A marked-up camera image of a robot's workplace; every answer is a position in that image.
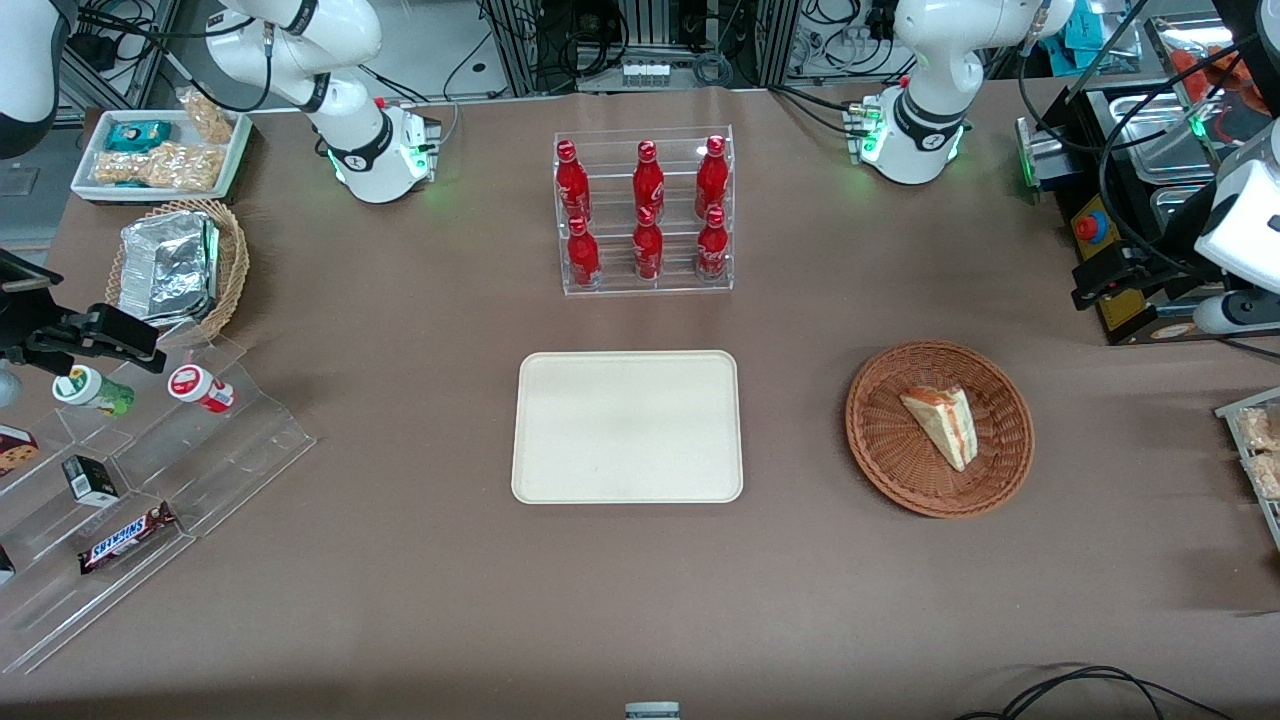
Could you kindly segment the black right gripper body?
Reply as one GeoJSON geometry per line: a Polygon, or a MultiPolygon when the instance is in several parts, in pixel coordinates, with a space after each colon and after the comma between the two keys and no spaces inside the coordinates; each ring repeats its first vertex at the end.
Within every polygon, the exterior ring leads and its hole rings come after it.
{"type": "Polygon", "coordinates": [[[1,351],[9,363],[26,363],[27,341],[59,324],[64,311],[51,287],[63,275],[1,250],[1,351]]]}

